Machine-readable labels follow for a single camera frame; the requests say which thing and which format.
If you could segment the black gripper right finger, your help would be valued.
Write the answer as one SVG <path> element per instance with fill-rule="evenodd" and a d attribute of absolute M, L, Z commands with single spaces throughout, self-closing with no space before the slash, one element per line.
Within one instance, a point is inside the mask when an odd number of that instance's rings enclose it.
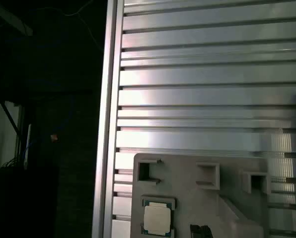
<path fill-rule="evenodd" d="M 209 226 L 204 225 L 204 226 L 200 226 L 200 233 L 201 233 L 201 238 L 213 238 L 211 229 Z"/>

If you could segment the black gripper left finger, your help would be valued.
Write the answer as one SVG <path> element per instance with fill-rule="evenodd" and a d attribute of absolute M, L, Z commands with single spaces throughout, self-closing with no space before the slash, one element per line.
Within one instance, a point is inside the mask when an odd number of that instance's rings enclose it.
<path fill-rule="evenodd" d="M 201 238 L 201 228 L 198 225 L 190 225 L 191 238 Z"/>

